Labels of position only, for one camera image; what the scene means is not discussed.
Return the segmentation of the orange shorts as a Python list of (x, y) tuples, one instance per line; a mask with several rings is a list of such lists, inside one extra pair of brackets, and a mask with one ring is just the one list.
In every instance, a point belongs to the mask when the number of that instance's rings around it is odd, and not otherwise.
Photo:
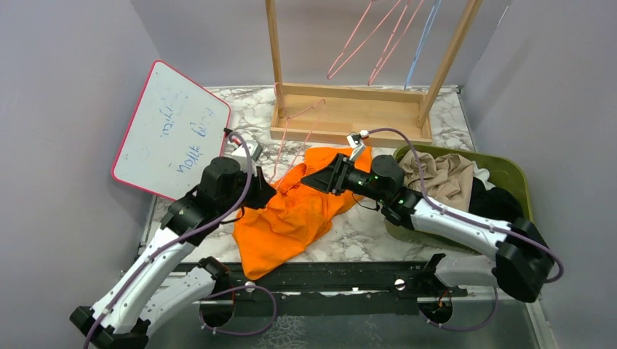
[(335, 196), (314, 190), (300, 180), (327, 167), (338, 153), (350, 148), (309, 148), (304, 162), (275, 183), (276, 195), (266, 208), (239, 212), (232, 236), (239, 247), (244, 275), (257, 280), (304, 252), (333, 226), (333, 218), (356, 201), (349, 191)]

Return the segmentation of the beige garment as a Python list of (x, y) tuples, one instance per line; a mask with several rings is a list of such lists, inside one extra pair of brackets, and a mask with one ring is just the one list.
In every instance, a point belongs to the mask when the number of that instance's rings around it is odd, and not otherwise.
[(474, 162), (457, 153), (434, 157), (430, 153), (408, 151), (399, 161), (404, 184), (426, 193), (439, 203), (468, 211), (474, 180)]

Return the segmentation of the white shorts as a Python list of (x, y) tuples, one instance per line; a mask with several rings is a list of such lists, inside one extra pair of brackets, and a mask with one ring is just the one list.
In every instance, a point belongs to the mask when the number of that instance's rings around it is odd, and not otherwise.
[(478, 179), (485, 187), (485, 190), (491, 190), (495, 188), (495, 185), (489, 181), (490, 172), (488, 169), (480, 168), (477, 166), (477, 162), (473, 162), (474, 169), (473, 174), (474, 178)]

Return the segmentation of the black shorts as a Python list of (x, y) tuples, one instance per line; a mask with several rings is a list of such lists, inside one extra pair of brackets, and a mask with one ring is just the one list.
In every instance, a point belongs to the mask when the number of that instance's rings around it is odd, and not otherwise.
[(499, 187), (487, 190), (484, 183), (476, 177), (473, 179), (469, 213), (507, 222), (524, 217), (522, 206), (510, 192)]

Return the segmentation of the olive green plastic basket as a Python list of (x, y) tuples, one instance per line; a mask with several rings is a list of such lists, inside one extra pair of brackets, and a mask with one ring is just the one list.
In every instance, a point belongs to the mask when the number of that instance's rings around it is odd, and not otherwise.
[[(470, 161), (477, 162), (480, 168), (488, 169), (490, 172), (489, 181), (496, 187), (503, 188), (510, 192), (522, 206), (525, 218), (533, 221), (532, 209), (528, 198), (528, 184), (523, 171), (512, 161), (499, 156), (489, 156), (486, 154), (475, 153), (472, 151), (455, 150), (440, 148), (431, 145), (414, 145), (418, 152), (430, 153), (434, 157), (443, 156), (448, 153), (457, 153)], [(398, 148), (393, 157), (399, 162), (409, 151), (408, 145)], [(432, 233), (409, 230), (401, 226), (395, 226), (384, 219), (384, 224), (388, 233), (400, 241), (411, 242), (414, 244), (424, 244), (438, 249), (451, 249), (475, 253), (476, 251), (456, 241), (452, 241), (444, 236)]]

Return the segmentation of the blue wire hanger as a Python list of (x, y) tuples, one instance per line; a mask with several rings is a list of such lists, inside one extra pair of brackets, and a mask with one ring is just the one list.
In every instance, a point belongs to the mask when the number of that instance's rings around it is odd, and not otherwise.
[(418, 46), (417, 46), (416, 51), (415, 51), (415, 55), (414, 55), (413, 61), (410, 64), (410, 68), (409, 68), (409, 71), (408, 71), (408, 74), (407, 74), (407, 78), (405, 80), (404, 90), (407, 90), (410, 87), (410, 84), (411, 84), (412, 78), (413, 78), (413, 74), (415, 73), (415, 69), (417, 67), (419, 58), (420, 58), (421, 53), (423, 51), (423, 48), (424, 48), (424, 46), (425, 46), (425, 44), (427, 42), (427, 39), (429, 37), (431, 28), (432, 28), (432, 26), (434, 24), (435, 18), (437, 16), (437, 13), (439, 11), (439, 8), (440, 8), (441, 4), (442, 4), (442, 0), (435, 0), (433, 2), (433, 4), (432, 4), (431, 10), (430, 10), (429, 15), (428, 15), (428, 17), (426, 19), (426, 22), (424, 24), (424, 27), (423, 27), (423, 30), (422, 30), (422, 34), (421, 34), (420, 40), (418, 42)]

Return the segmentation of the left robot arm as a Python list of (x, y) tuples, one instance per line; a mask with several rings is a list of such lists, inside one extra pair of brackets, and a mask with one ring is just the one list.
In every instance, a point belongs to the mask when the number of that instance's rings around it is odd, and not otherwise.
[(160, 286), (227, 216), (245, 207), (262, 209), (275, 194), (260, 167), (242, 168), (229, 157), (213, 159), (200, 183), (169, 206), (154, 237), (120, 281), (94, 305), (73, 311), (70, 320), (84, 334), (84, 347), (144, 348), (183, 308), (225, 295), (228, 269), (213, 257), (172, 286)]

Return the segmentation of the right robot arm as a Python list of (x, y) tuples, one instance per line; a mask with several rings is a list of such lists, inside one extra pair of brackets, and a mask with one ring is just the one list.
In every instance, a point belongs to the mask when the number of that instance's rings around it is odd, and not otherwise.
[(339, 153), (301, 182), (323, 193), (350, 191), (368, 197), (381, 204), (381, 214), (391, 224), (443, 236), (477, 252), (473, 257), (439, 258), (435, 268), (419, 278), (426, 294), (475, 285), (498, 287), (521, 302), (537, 300), (555, 259), (531, 221), (493, 220), (454, 209), (407, 188), (404, 176), (392, 156), (375, 157), (370, 171), (364, 172)]

